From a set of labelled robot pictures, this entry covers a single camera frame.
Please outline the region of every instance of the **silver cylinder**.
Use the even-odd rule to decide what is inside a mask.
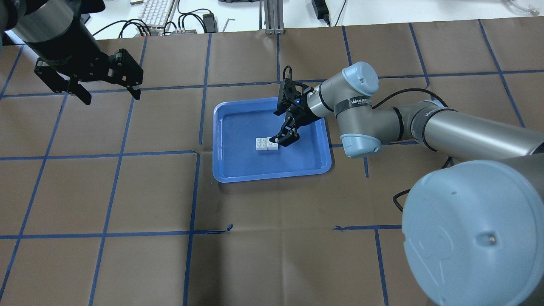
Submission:
[[[66,32],[73,18],[74,12],[65,0],[49,0],[20,18],[13,32],[25,42],[47,41]]]
[[[521,173],[538,191],[544,201],[544,153],[499,161]]]
[[[308,101],[308,107],[312,113],[320,118],[323,118],[331,114],[332,111],[327,108],[328,106],[325,105],[325,103],[319,97],[319,91],[321,90],[320,87],[321,85],[318,85],[313,93],[308,94],[306,99]]]
[[[330,109],[334,109],[339,102],[360,96],[361,94],[355,90],[348,81],[345,80],[342,72],[335,74],[319,86],[323,101]]]
[[[382,143],[399,140],[399,118],[393,108],[372,110],[370,105],[354,107],[338,114],[336,118],[340,135],[368,135]]]
[[[428,120],[424,139],[431,149],[461,160],[503,160],[533,154],[544,143],[544,134],[447,111]]]

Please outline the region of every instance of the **blue tape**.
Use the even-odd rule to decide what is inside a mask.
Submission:
[[[232,84],[210,84],[208,87],[236,87],[236,86],[254,86],[276,84],[276,81],[271,82],[252,82],[252,83],[232,83]]]
[[[345,33],[345,26],[342,26],[342,34],[344,35],[345,51],[348,55],[348,64],[351,66],[351,52],[349,52],[348,36]]]
[[[537,70],[515,70],[515,71],[503,71],[503,74],[535,74],[535,73],[543,73],[544,69],[537,69]]]
[[[144,63],[144,55],[145,55],[145,48],[147,48],[147,37],[144,37],[144,45],[141,48],[141,55],[140,55],[140,67]]]
[[[425,75],[379,76],[378,78],[416,78],[416,77],[425,77]]]
[[[102,234],[36,234],[36,235],[22,235],[21,239],[58,239],[58,238],[98,238],[102,237]]]
[[[378,229],[401,229],[401,224],[385,224],[385,225],[351,225],[348,227],[336,226],[332,230],[378,230]]]
[[[484,30],[484,25],[482,25],[480,19],[478,19],[478,23],[480,24],[480,30],[481,30],[482,35],[484,36],[485,44],[487,45],[487,49],[489,50],[489,53],[491,54],[491,57],[493,58],[493,62],[495,63],[495,66],[497,67],[497,71],[499,73],[500,80],[503,82],[504,90],[506,90],[506,94],[508,95],[508,99],[510,99],[510,103],[512,104],[512,108],[514,108],[514,112],[516,113],[516,116],[517,116],[518,120],[520,121],[521,127],[525,127],[525,123],[523,122],[523,119],[521,118],[521,114],[517,109],[516,102],[514,102],[514,97],[512,97],[512,93],[510,92],[510,89],[508,88],[508,84],[506,83],[506,79],[504,78],[503,72],[500,69],[497,57],[495,57],[495,53],[493,52],[493,49],[491,48],[491,44],[489,43],[489,39],[487,39],[487,35],[485,34],[485,30]]]
[[[187,306],[187,297],[189,295],[189,273],[191,268],[191,255],[193,253],[193,232],[195,230],[195,216],[196,216],[196,200],[199,190],[199,177],[200,177],[200,154],[196,154],[196,167],[195,167],[195,182],[193,185],[193,207],[191,210],[191,224],[189,235],[189,242],[187,244],[187,260],[185,264],[185,283],[183,284],[183,306]]]
[[[231,229],[233,228],[233,225],[232,224],[229,224],[227,226],[227,229],[224,229],[224,230],[194,230],[193,231],[193,234],[194,235],[214,235],[214,234],[222,234],[224,232],[228,232],[228,231],[231,231]]]
[[[9,71],[8,78],[5,79],[4,87],[2,88],[2,92],[0,92],[0,100],[4,97],[4,93],[6,88],[8,87],[9,80],[11,80],[11,76],[13,75],[13,72],[15,71],[15,67],[17,66],[17,62],[19,62],[19,58],[21,58],[21,54],[23,53],[24,46],[19,48],[19,53],[17,53],[17,56],[15,57],[15,61],[13,62],[13,66],[11,66],[11,70]]]
[[[185,86],[163,86],[163,87],[148,87],[141,88],[141,91],[147,90],[167,90],[167,89],[193,89],[193,88],[203,88],[203,85],[185,85]]]
[[[368,158],[364,157],[363,163],[364,163],[364,174],[367,178],[369,178],[370,176],[368,175]]]
[[[489,72],[459,72],[456,74],[432,74],[428,75],[429,77],[446,77],[446,76],[488,76],[488,75],[497,75],[499,74],[496,71]]]
[[[412,33],[413,43],[414,45],[416,45],[417,56],[419,57],[419,63],[421,64],[423,76],[425,77],[427,86],[429,86],[431,83],[429,82],[429,75],[427,74],[427,69],[425,68],[425,63],[423,62],[423,56],[421,55],[421,50],[419,49],[419,44],[417,43],[416,32],[413,30],[413,26],[411,22],[408,23],[408,26],[410,27],[410,32]]]
[[[0,157],[0,161],[32,161],[43,159],[45,159],[45,156]]]
[[[34,199],[36,198],[36,192],[38,191],[38,186],[40,184],[41,176],[44,173],[45,163],[47,161],[47,157],[49,156],[49,152],[51,151],[51,146],[53,145],[53,140],[55,139],[55,135],[57,134],[57,128],[59,127],[60,123],[60,117],[63,114],[64,106],[66,105],[66,99],[68,98],[68,95],[64,95],[63,103],[60,106],[59,114],[57,115],[57,121],[55,121],[55,126],[53,127],[53,132],[51,133],[51,137],[49,139],[49,143],[47,144],[47,150],[45,151],[45,157],[44,160],[41,163],[40,171],[38,172],[38,177],[36,178],[36,183],[34,184],[34,188],[32,189],[32,195],[30,196],[30,201],[28,203],[27,211],[24,213],[23,222],[21,224],[21,228],[19,230],[19,236],[23,235],[24,228],[27,225],[28,222],[28,216],[30,215],[30,211],[32,209],[32,205],[34,204]],[[8,267],[8,272],[6,273],[4,277],[4,282],[2,283],[2,288],[0,289],[0,301],[2,300],[2,296],[4,294],[5,290],[5,284],[8,283],[9,278],[9,271],[11,270],[11,266],[13,265],[13,262],[15,261],[15,256],[17,255],[17,250],[19,248],[19,244],[21,243],[21,238],[19,237],[17,239],[17,242],[15,243],[15,248],[13,249],[13,253],[11,254],[11,259]]]
[[[204,90],[202,91],[202,107],[200,109],[200,129],[199,129],[199,144],[202,144],[202,136],[204,133],[204,117],[206,112],[206,92],[208,88],[208,72],[209,72],[209,54],[212,48],[212,34],[208,36],[208,51],[206,53],[206,68],[204,71]]]
[[[376,252],[378,254],[378,266],[380,267],[380,278],[381,278],[381,290],[384,294],[384,303],[385,306],[389,306],[389,298],[387,297],[387,285],[385,283],[385,271],[384,271],[384,260],[381,256],[381,245],[380,245],[380,234],[378,230],[374,230],[374,237],[376,238]]]
[[[62,155],[48,156],[48,160],[80,160],[83,158],[104,158],[104,157],[119,157],[119,154],[91,154],[91,155]]]
[[[281,73],[281,67],[280,67],[280,35],[276,34],[276,72],[277,72],[277,83],[280,84],[280,73]]]
[[[144,47],[142,49],[141,58],[140,58],[140,66],[143,63],[144,60],[144,53],[145,53],[145,47],[147,45],[147,38],[144,40]],[[123,141],[121,142],[121,149],[119,151],[119,159],[117,161],[117,168],[115,170],[115,176],[113,179],[113,185],[112,185],[112,192],[109,197],[109,203],[108,203],[108,210],[106,212],[106,220],[104,221],[104,229],[102,230],[102,239],[100,240],[100,247],[98,249],[98,258],[96,260],[96,267],[95,267],[95,274],[92,278],[92,286],[91,286],[91,293],[89,296],[89,306],[92,306],[92,303],[95,298],[95,290],[96,290],[96,282],[98,280],[98,272],[100,271],[100,263],[102,262],[102,254],[104,252],[104,244],[106,242],[106,233],[108,232],[108,224],[109,224],[109,218],[112,213],[112,206],[113,206],[113,200],[115,198],[115,190],[117,189],[117,181],[119,179],[119,172],[121,171],[121,163],[123,160],[123,153],[125,151],[125,145],[127,143],[127,136],[128,136],[128,127],[131,123],[131,116],[132,116],[132,110],[134,109],[134,98],[131,98],[131,105],[128,109],[128,116],[127,121],[125,123],[125,132],[123,134]]]
[[[183,151],[156,151],[156,152],[137,152],[137,153],[123,153],[123,156],[147,156],[147,155],[177,155],[177,154],[194,154],[195,151],[183,150]]]

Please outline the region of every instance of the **wire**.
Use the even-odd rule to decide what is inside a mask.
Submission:
[[[176,29],[176,32],[178,32],[176,24],[174,22],[172,22],[172,21],[168,21],[167,23],[164,24],[163,36],[166,34],[166,27],[171,23],[172,23],[172,25],[174,25],[174,28]]]
[[[285,68],[283,68],[282,77],[285,78],[285,71],[287,71],[287,69],[289,69],[289,74],[287,76],[289,77],[289,79],[292,79],[293,78],[293,68],[291,68],[291,66],[289,66],[289,65],[287,65],[287,66],[285,66]]]
[[[119,32],[118,38],[123,38],[123,31],[125,31],[125,29],[130,25],[135,25],[138,31],[140,32],[140,36],[144,36],[144,27],[142,25],[140,25],[139,23],[135,23],[133,21],[127,21],[125,22],[125,24],[123,25],[123,28]]]
[[[380,105],[384,104],[385,102],[387,102],[387,100],[391,99],[392,97],[394,97],[396,95],[400,95],[402,93],[408,93],[410,91],[421,91],[422,93],[429,94],[429,95],[435,97],[442,105],[444,105],[444,107],[448,107],[448,105],[444,102],[444,100],[442,98],[440,98],[437,94],[433,93],[430,90],[426,90],[426,89],[423,89],[423,88],[407,88],[407,89],[399,90],[399,91],[397,91],[395,93],[392,93],[387,98],[381,100],[378,104],[374,105],[372,107],[372,109],[380,107]]]
[[[508,0],[508,2],[510,4],[512,4],[513,6],[517,7],[518,9],[522,10],[522,11],[526,11],[528,13],[531,13],[531,15],[533,15],[533,16],[540,15],[540,12],[536,8],[534,8],[532,5],[529,5],[528,8],[524,8],[521,5],[517,4],[514,0]]]
[[[177,12],[180,13],[180,14],[182,14],[182,15],[194,13],[194,12],[196,12],[196,11],[201,11],[201,10],[208,11],[208,13],[210,13],[210,14],[212,13],[212,11],[210,11],[210,10],[208,10],[208,9],[196,9],[196,10],[188,11],[187,13],[183,13],[183,12],[181,12],[181,10],[180,10],[180,2],[181,2],[181,1],[178,1],[178,2],[177,2]]]
[[[184,24],[184,21],[185,21],[185,17],[187,16],[193,16],[195,17],[198,22],[200,23],[200,25],[202,26],[202,29],[204,30],[204,32],[208,32],[206,30],[206,26],[204,25],[204,20],[202,20],[202,18],[200,18],[200,16],[196,15],[196,14],[193,14],[193,13],[188,13],[186,15],[180,15],[177,19],[177,25],[180,26],[182,29],[185,29],[185,24]]]
[[[340,13],[338,13],[338,18],[336,19],[335,26],[338,25],[338,20],[340,20],[340,16],[342,15],[342,11],[344,10],[344,6],[345,6],[345,3],[346,3],[347,1],[348,1],[348,0],[344,0],[344,4],[342,4],[342,8],[340,9]]]
[[[400,210],[400,212],[403,211],[403,207],[400,206],[399,201],[397,199],[401,197],[402,195],[405,195],[410,192],[411,189],[406,189],[405,191],[401,191],[393,196],[393,203],[395,203],[395,206]]]
[[[440,167],[440,169],[446,169],[452,162],[453,158],[450,156],[448,157],[448,159],[446,160],[446,162],[444,163],[444,165],[442,165],[442,167]],[[411,189],[406,189],[404,191],[401,191],[397,194],[395,194],[393,196],[393,203],[395,203],[395,206],[400,210],[400,212],[402,212],[404,210],[404,208],[402,206],[400,206],[400,203],[399,201],[397,200],[399,197],[405,195],[405,194],[408,194],[410,192]]]
[[[102,32],[103,30],[105,30],[105,29],[111,27],[112,25],[115,25],[115,24],[121,23],[121,22],[127,22],[127,21],[128,21],[128,20],[118,20],[118,21],[112,22],[112,23],[110,23],[109,25],[107,25],[107,26],[101,28],[100,30],[96,31],[96,32],[93,34],[93,36],[96,35],[96,34],[98,34],[98,33],[100,33],[100,32]]]

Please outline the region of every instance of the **plastic tray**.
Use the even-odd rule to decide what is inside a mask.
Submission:
[[[299,128],[300,139],[278,150],[255,150],[255,138],[276,135],[284,115],[277,98],[223,102],[213,111],[213,176],[223,183],[322,174],[331,168],[331,151],[321,119]]]

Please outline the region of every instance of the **white keyboard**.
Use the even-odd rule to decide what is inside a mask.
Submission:
[[[162,32],[164,24],[169,21],[175,0],[144,0],[141,5],[139,19],[142,19],[149,29]]]

